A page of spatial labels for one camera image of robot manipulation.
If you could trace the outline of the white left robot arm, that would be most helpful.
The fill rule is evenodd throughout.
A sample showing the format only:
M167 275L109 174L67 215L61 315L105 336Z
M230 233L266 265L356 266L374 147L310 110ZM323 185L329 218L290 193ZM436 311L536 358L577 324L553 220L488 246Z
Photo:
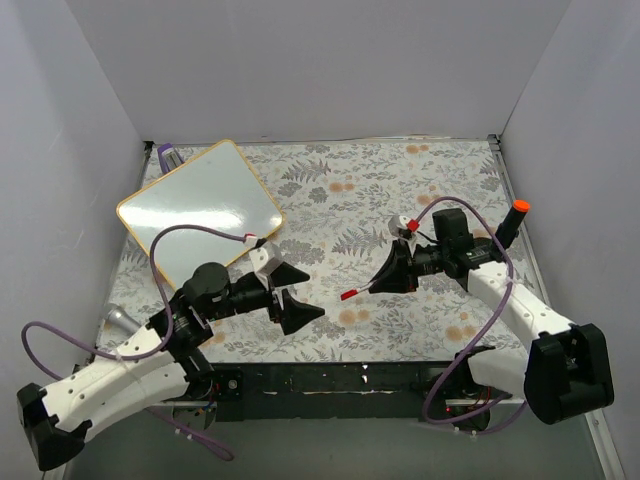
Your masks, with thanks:
M38 468L67 463L107 427L156 403L230 396L227 379L200 350L213 335L210 322L264 309L284 334L293 334L325 314L287 289L309 278L283 263L265 283L253 272L231 281L225 266L205 263L174 294L169 310L152 316L112 358L46 386L21 388L19 420Z

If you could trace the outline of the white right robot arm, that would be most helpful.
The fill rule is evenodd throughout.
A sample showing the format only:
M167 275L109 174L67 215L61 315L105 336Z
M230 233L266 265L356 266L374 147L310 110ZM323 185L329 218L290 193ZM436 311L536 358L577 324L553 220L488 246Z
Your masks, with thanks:
M491 239L476 238L459 208L432 216L436 240L421 246L415 219L395 215L385 263L366 289L371 294L410 293L420 278L445 274L494 311L526 348L526 358L512 357L476 340L460 351L429 388L426 400L453 383L464 397L484 389L522 398L543 423L562 420L609 406L614 386L604 333L593 324L578 325L557 313L514 279L506 251L529 211L528 203L513 203Z

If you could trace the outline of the yellow framed whiteboard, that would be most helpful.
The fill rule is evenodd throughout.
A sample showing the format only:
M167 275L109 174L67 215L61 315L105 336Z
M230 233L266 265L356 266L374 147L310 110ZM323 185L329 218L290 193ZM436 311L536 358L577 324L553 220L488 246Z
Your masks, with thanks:
M284 223L284 213L239 147L222 140L121 201L116 213L140 247L174 225L201 225L244 236L268 237ZM159 241L154 259L159 273L180 288L207 262L225 266L247 247L196 230L171 232Z

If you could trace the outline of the red whiteboard marker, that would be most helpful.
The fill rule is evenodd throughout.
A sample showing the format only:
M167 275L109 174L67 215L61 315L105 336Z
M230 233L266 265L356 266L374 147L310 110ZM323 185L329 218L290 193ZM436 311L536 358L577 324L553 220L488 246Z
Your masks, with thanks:
M349 289L349 290L345 291L344 293L342 293L340 295L340 300L341 301L345 301L345 300L347 300L349 298L352 298L352 297L354 297L354 296L356 296L356 295L358 295L360 293L367 292L369 290L369 288L371 287L371 285L372 285L372 283L369 282L369 283L367 283L365 285Z

